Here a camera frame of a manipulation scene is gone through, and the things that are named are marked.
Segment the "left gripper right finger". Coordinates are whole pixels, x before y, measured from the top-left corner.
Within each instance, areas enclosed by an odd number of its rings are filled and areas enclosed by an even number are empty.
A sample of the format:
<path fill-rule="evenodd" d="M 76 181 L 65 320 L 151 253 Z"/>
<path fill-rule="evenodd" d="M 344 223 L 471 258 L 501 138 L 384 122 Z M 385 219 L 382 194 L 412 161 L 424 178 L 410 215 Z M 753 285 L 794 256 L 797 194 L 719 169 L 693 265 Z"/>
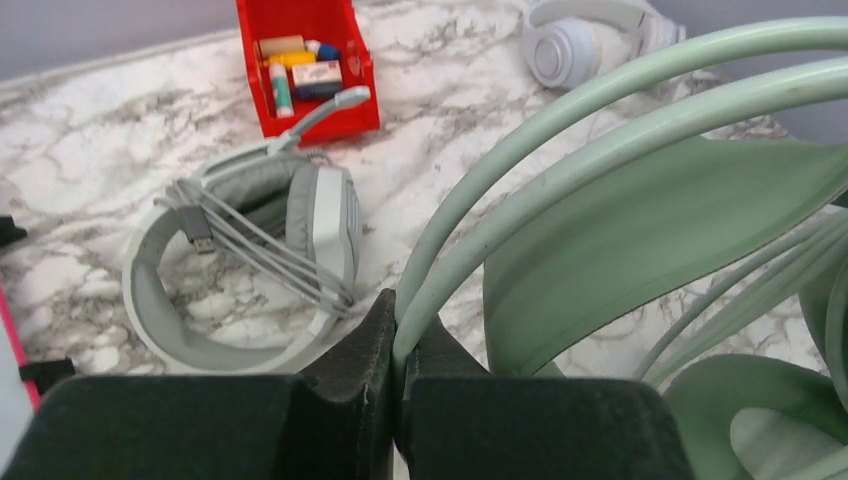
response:
<path fill-rule="evenodd" d="M 434 321 L 408 357 L 397 447 L 413 479 L 691 479 L 678 429 L 634 381 L 489 373 Z"/>

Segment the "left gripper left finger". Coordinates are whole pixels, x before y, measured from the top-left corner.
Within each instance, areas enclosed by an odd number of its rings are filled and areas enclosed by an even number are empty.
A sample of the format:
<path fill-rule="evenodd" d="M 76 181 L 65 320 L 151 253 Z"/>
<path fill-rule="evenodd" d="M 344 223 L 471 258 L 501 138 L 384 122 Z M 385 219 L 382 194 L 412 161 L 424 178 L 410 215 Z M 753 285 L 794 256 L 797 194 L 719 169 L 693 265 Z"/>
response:
<path fill-rule="evenodd" d="M 76 376 L 7 479 L 388 479 L 395 294 L 296 374 Z"/>

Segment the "green headphones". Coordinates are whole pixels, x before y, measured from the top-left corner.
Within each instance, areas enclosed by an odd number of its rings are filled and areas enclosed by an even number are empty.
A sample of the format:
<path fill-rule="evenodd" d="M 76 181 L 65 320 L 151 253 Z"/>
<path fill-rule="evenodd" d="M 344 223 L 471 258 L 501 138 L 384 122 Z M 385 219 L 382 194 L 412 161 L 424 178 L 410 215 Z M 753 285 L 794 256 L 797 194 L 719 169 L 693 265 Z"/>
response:
<path fill-rule="evenodd" d="M 397 288 L 408 357 L 434 321 L 489 373 L 643 383 L 668 407 L 691 479 L 843 479 L 847 450 L 847 149 L 708 140 L 751 117 L 847 95 L 847 61 L 789 67 L 655 110 L 582 146 L 443 245 L 507 172 L 586 116 L 707 66 L 847 48 L 843 17 L 700 36 L 566 94 L 500 141 L 448 194 Z"/>

